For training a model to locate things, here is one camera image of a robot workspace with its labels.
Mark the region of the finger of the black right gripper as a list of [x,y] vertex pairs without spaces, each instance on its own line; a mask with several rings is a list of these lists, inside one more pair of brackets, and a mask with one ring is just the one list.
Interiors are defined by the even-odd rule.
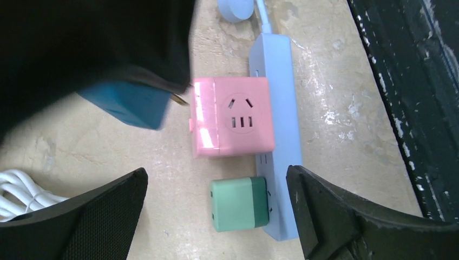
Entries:
[[1,1],[1,137],[105,81],[191,82],[195,1]]

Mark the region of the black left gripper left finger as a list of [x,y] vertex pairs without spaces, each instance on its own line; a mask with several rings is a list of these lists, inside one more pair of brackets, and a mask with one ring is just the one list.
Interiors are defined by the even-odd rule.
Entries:
[[126,259],[148,185],[144,168],[1,223],[1,259]]

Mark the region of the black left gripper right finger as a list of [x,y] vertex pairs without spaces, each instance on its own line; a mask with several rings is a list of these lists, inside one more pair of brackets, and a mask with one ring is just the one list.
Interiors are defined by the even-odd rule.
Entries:
[[458,259],[458,225],[413,216],[289,166],[288,192],[306,259]]

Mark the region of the green plug adapter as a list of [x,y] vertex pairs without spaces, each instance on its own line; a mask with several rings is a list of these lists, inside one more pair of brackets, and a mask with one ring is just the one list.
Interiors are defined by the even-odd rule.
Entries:
[[265,178],[212,180],[209,193],[212,224],[217,232],[255,229],[269,223]]

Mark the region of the blue plug adapter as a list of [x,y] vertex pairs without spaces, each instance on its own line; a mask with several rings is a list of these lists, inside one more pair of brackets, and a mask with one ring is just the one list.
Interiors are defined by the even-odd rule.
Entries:
[[189,106],[180,94],[139,81],[105,81],[77,93],[126,125],[152,130],[162,127],[170,101]]

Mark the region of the pink cube adapter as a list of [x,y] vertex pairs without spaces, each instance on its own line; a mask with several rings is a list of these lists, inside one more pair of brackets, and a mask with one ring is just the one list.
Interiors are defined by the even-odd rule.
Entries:
[[275,148],[265,77],[195,78],[190,108],[195,158],[252,155]]

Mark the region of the light blue power strip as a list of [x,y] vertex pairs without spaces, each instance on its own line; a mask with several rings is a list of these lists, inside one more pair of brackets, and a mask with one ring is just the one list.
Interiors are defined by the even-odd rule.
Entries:
[[261,33],[249,54],[251,76],[269,83],[275,149],[257,154],[257,175],[266,180],[269,223],[264,231],[277,241],[298,238],[286,183],[290,165],[303,163],[292,50],[285,35]]

